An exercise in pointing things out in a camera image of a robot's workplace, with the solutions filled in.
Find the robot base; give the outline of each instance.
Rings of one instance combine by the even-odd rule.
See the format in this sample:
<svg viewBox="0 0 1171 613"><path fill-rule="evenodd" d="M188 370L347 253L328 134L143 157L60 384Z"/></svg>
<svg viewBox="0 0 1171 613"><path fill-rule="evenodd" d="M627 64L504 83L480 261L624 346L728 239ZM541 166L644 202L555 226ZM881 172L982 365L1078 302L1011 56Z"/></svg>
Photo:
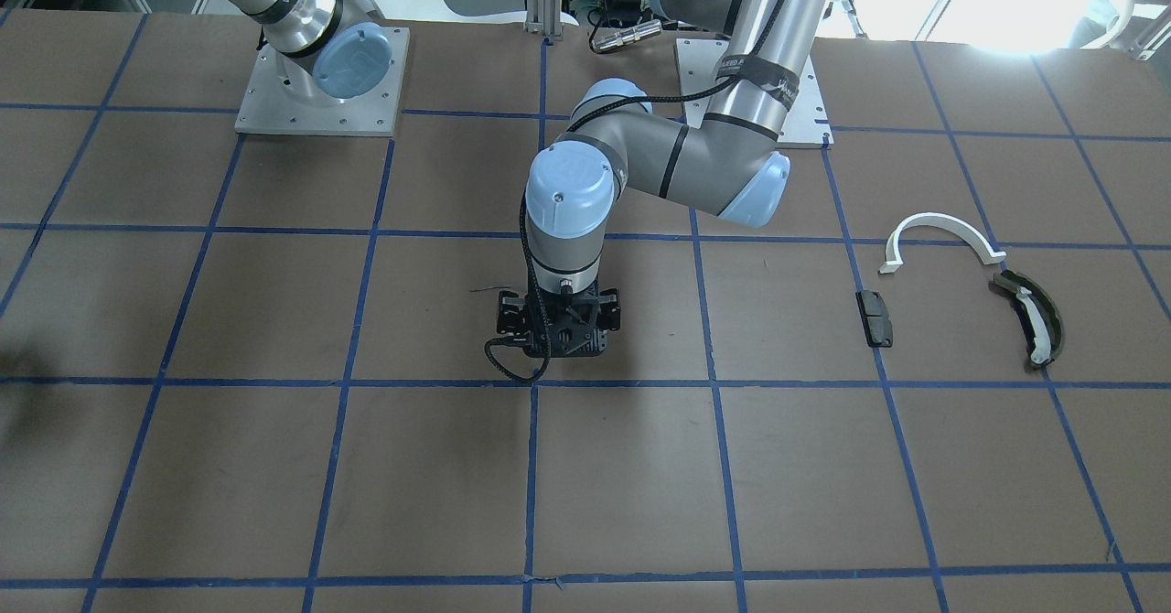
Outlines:
<svg viewBox="0 0 1171 613"><path fill-rule="evenodd" d="M405 27L383 29L393 53L390 70L377 87L354 98L326 95L296 63L272 46L261 48L240 102L235 131L393 137L411 33Z"/></svg>

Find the robotic arm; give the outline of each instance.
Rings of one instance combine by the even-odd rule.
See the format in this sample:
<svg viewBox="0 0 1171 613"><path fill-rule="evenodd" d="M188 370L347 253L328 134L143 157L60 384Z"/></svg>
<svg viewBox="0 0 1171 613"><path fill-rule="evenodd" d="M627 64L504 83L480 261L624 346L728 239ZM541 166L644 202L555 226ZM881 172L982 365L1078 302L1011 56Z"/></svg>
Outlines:
<svg viewBox="0 0 1171 613"><path fill-rule="evenodd" d="M390 68L390 43L370 0L227 0L263 26L289 77L311 76L333 98L361 96Z"/></svg>
<svg viewBox="0 0 1171 613"><path fill-rule="evenodd" d="M660 14L731 33L713 86L690 97L651 97L632 82L597 82L569 129L532 163L521 205L528 292L502 292L485 346L506 375L533 381L550 357L593 356L621 326L616 290L598 292L605 223L634 188L730 222L763 226L785 190L789 161L776 139L800 84L827 0L650 0ZM653 102L711 96L698 129L651 114ZM505 369L495 346L522 347L542 367Z"/></svg>

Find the metal base plate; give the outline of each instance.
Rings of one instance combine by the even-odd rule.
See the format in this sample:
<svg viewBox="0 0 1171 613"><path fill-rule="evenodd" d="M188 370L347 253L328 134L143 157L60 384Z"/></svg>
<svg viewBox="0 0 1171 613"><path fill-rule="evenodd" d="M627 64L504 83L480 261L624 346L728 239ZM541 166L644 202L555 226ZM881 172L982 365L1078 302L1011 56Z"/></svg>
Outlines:
<svg viewBox="0 0 1171 613"><path fill-rule="evenodd" d="M674 53L679 64L679 90L686 94L703 91L712 84L712 73L719 63L727 41L711 39L676 39ZM707 98L684 104L687 125L699 128L707 113ZM801 88L781 129L778 144L788 149L821 149L834 143L834 131L826 116L826 102L821 98L821 87L813 70L813 61L806 60L801 71Z"/></svg>
<svg viewBox="0 0 1171 613"><path fill-rule="evenodd" d="M237 132L393 137L411 32L405 27L383 29L393 54L390 70L377 87L344 101L321 91L314 98L292 91L292 86L285 84L279 61L283 55L272 46L265 46L256 55L248 89L240 102L240 114L235 117Z"/></svg>

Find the grid square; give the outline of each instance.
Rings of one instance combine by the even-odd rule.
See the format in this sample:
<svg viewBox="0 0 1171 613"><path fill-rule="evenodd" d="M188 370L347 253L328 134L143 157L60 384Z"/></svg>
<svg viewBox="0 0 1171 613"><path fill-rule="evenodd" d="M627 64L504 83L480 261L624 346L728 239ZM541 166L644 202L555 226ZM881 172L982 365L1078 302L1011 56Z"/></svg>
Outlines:
<svg viewBox="0 0 1171 613"><path fill-rule="evenodd" d="M590 30L589 26L564 26L564 39L548 47L548 113L571 114L590 86L607 77L631 80L651 96L679 95L679 68L674 57L674 40L679 33L664 33L636 48L598 56L589 50ZM665 117L683 115L679 103L656 103L652 109Z"/></svg>
<svg viewBox="0 0 1171 613"><path fill-rule="evenodd" d="M949 577L944 587L949 608L954 613L1131 613L1135 609L1118 574Z"/></svg>
<svg viewBox="0 0 1171 613"><path fill-rule="evenodd" d="M813 63L834 125L943 129L909 42L816 39Z"/></svg>
<svg viewBox="0 0 1171 613"><path fill-rule="evenodd" d="M84 600L83 590L5 590L0 591L0 611L20 613L80 611Z"/></svg>
<svg viewBox="0 0 1171 613"><path fill-rule="evenodd" d="M1067 345L1049 366L1054 380L1171 381L1171 322L1134 254L1013 250L1009 265L1045 287L1061 311Z"/></svg>
<svg viewBox="0 0 1171 613"><path fill-rule="evenodd" d="M1123 241L1071 139L958 139L997 239L1115 245Z"/></svg>
<svg viewBox="0 0 1171 613"><path fill-rule="evenodd" d="M150 388L5 384L4 391L0 578L88 579Z"/></svg>
<svg viewBox="0 0 1171 613"><path fill-rule="evenodd" d="M719 377L877 376L844 247L705 243L703 254Z"/></svg>
<svg viewBox="0 0 1171 613"><path fill-rule="evenodd" d="M219 224L368 230L385 162L386 139L251 136Z"/></svg>
<svg viewBox="0 0 1171 613"><path fill-rule="evenodd" d="M1060 397L1122 554L1171 563L1171 397L1086 389Z"/></svg>
<svg viewBox="0 0 1171 613"><path fill-rule="evenodd" d="M941 230L916 230L906 236L920 237L956 238ZM886 259L882 245L857 245L855 251L863 285L883 297L895 326L895 345L882 350L888 377L1040 382L1040 373L1025 366L1028 347L1012 305L988 290L997 266L981 265L967 245L903 245L906 264L895 274L878 274ZM1018 267L1020 253L1012 252L1008 266ZM1033 274L1029 268L1023 272ZM1038 281L1049 291L1048 279ZM1062 312L1068 306L1061 298L1057 305ZM857 307L854 312L858 340L865 345ZM1067 333L1074 336L1071 329Z"/></svg>
<svg viewBox="0 0 1171 613"><path fill-rule="evenodd" d="M53 220L207 224L235 142L227 116L108 113Z"/></svg>
<svg viewBox="0 0 1171 613"><path fill-rule="evenodd" d="M1171 245L1171 143L1083 142L1082 147L1130 238Z"/></svg>
<svg viewBox="0 0 1171 613"><path fill-rule="evenodd" d="M321 574L521 572L528 397L351 390Z"/></svg>
<svg viewBox="0 0 1171 613"><path fill-rule="evenodd" d="M399 122L384 229L515 232L536 121L403 115Z"/></svg>
<svg viewBox="0 0 1171 613"><path fill-rule="evenodd" d="M918 43L953 130L1064 135L1033 60L958 43Z"/></svg>
<svg viewBox="0 0 1171 613"><path fill-rule="evenodd" d="M621 290L623 328L602 356L555 360L547 376L706 379L694 271L690 244L607 243L600 278ZM379 238L355 376L499 379L484 357L499 286L527 287L515 240ZM520 350L497 354L513 369L536 367Z"/></svg>
<svg viewBox="0 0 1171 613"><path fill-rule="evenodd" d="M936 613L931 579L748 581L748 606L760 611Z"/></svg>
<svg viewBox="0 0 1171 613"><path fill-rule="evenodd" d="M568 128L568 121L547 121L545 125L546 142L553 143ZM660 197L634 188L626 188L626 191L623 191L622 197L619 197L618 204L615 204L610 211L605 231L607 233L690 236L691 213L687 212L686 206L660 199Z"/></svg>
<svg viewBox="0 0 1171 613"><path fill-rule="evenodd" d="M1171 574L1131 574L1130 580L1138 592L1143 609L1151 613L1167 611L1167 601L1171 601Z"/></svg>
<svg viewBox="0 0 1171 613"><path fill-rule="evenodd" d="M900 389L895 401L940 565L1103 560L1049 393Z"/></svg>
<svg viewBox="0 0 1171 613"><path fill-rule="evenodd" d="M259 38L245 16L151 14L111 103L239 108Z"/></svg>
<svg viewBox="0 0 1171 613"><path fill-rule="evenodd" d="M358 236L215 236L167 374L340 377L365 250Z"/></svg>
<svg viewBox="0 0 1171 613"><path fill-rule="evenodd" d="M105 575L303 572L336 409L334 389L164 389Z"/></svg>
<svg viewBox="0 0 1171 613"><path fill-rule="evenodd" d="M735 584L573 584L533 590L533 613L717 613L737 609Z"/></svg>
<svg viewBox="0 0 1171 613"><path fill-rule="evenodd" d="M0 372L151 377L201 236L49 231L0 322Z"/></svg>
<svg viewBox="0 0 1171 613"><path fill-rule="evenodd" d="M773 220L761 229L753 229L699 213L699 233L841 238L842 225L837 222L837 209L829 190L821 149L789 149L782 154L790 159L793 169Z"/></svg>
<svg viewBox="0 0 1171 613"><path fill-rule="evenodd" d="M248 611L249 613L290 613L300 611L301 588L126 588L101 590L94 613L124 611Z"/></svg>
<svg viewBox="0 0 1171 613"><path fill-rule="evenodd" d="M732 567L710 389L542 388L537 442L536 574Z"/></svg>
<svg viewBox="0 0 1171 613"><path fill-rule="evenodd" d="M100 104L141 14L18 9L0 30L0 98L7 103ZM84 53L84 66L77 54Z"/></svg>
<svg viewBox="0 0 1171 613"><path fill-rule="evenodd" d="M7 231L0 230L0 291L7 291L12 284L12 278L20 268L20 261L28 251L29 243L33 241L33 230Z"/></svg>
<svg viewBox="0 0 1171 613"><path fill-rule="evenodd" d="M541 36L516 25L417 23L411 29L403 108L481 113L540 110ZM472 53L478 56L468 66Z"/></svg>
<svg viewBox="0 0 1171 613"><path fill-rule="evenodd" d="M0 222L41 222L94 114L0 109Z"/></svg>
<svg viewBox="0 0 1171 613"><path fill-rule="evenodd" d="M1171 96L1150 63L1110 48L1053 50L1038 62L1078 135L1171 136Z"/></svg>
<svg viewBox="0 0 1171 613"><path fill-rule="evenodd" d="M844 132L829 157L854 238L885 240L903 219L925 211L982 226L956 151L941 135Z"/></svg>
<svg viewBox="0 0 1171 613"><path fill-rule="evenodd" d="M881 389L723 394L745 570L926 566Z"/></svg>
<svg viewBox="0 0 1171 613"><path fill-rule="evenodd" d="M386 613L475 611L515 613L521 588L508 586L321 587L314 592L315 613Z"/></svg>

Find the white arch-shaped piece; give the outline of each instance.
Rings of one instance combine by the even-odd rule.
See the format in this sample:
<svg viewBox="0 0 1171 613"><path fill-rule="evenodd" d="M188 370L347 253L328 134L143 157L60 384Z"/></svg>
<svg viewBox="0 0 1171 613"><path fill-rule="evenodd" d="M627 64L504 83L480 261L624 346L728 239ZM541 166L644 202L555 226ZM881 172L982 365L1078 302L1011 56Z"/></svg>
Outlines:
<svg viewBox="0 0 1171 613"><path fill-rule="evenodd" d="M975 250L984 265L1002 263L1008 256L1005 252L992 251L988 239L975 230L974 226L958 217L945 213L916 213L898 223L898 227L886 239L886 263L882 264L882 267L878 268L878 274L890 274L903 266L903 254L898 248L898 239L902 237L903 231L912 226L934 226L936 229L943 229L944 231L958 234Z"/></svg>

